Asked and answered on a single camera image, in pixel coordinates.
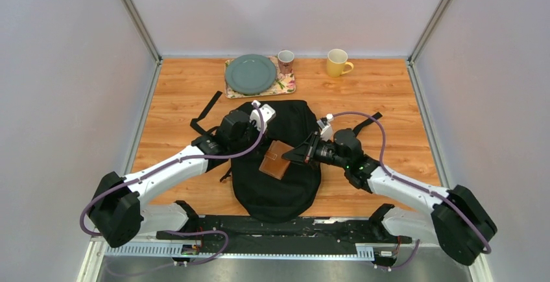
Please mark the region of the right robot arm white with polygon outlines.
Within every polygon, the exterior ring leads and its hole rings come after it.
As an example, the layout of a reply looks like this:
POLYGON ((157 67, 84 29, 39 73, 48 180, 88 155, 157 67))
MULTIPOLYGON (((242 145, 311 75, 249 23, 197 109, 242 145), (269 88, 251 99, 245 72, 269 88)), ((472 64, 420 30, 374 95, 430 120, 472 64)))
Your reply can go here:
POLYGON ((397 200, 409 210, 383 204, 371 215, 370 234, 378 242, 409 237, 437 244, 454 261, 470 266, 489 254, 497 226, 466 187, 452 189, 419 182, 386 168, 363 152, 352 130, 339 130, 325 141, 316 132, 283 154, 297 164, 325 163, 344 169, 349 183, 370 194, 397 200))

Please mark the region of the brown leather wallet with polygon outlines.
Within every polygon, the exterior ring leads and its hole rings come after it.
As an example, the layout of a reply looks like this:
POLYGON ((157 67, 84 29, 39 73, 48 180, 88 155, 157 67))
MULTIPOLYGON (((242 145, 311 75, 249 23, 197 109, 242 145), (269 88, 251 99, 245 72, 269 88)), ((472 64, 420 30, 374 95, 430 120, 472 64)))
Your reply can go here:
POLYGON ((292 146, 282 141, 273 141, 265 152, 259 171, 281 180, 290 165, 290 161, 283 159, 283 155, 292 149, 292 146))

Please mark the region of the black student backpack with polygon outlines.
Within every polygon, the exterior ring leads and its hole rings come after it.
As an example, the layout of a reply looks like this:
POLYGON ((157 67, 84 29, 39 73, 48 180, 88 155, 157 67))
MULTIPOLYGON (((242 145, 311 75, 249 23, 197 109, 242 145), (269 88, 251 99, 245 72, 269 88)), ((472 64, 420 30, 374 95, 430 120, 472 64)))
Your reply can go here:
MULTIPOLYGON (((273 141, 282 141, 294 148, 312 132, 320 135, 319 119, 304 100, 274 100, 269 105, 276 110, 276 116, 267 125, 260 144, 252 152, 225 162, 230 165, 227 177, 232 180, 236 199, 251 217, 263 222, 287 222, 312 206, 322 181, 321 166, 325 163, 290 162, 281 180, 260 172, 259 166, 273 141)), ((246 102, 233 110, 250 114, 252 109, 252 103, 246 102)), ((198 137, 214 135, 218 128, 202 129, 199 118, 194 118, 191 126, 198 137)), ((358 138, 362 126, 351 129, 358 138)))

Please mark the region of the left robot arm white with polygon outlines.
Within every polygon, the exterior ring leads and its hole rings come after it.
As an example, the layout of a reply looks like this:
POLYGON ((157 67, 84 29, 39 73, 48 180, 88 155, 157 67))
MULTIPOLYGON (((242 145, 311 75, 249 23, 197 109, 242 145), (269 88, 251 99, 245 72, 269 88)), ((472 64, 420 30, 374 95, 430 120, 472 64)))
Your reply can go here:
POLYGON ((252 113, 230 112, 214 135, 196 138, 158 164, 124 176, 106 174, 80 214, 81 230, 103 237, 112 248, 157 231, 174 231, 183 240, 192 239, 198 222, 182 204, 152 205, 151 201, 185 180, 252 152, 275 115, 268 104, 254 102, 252 113))

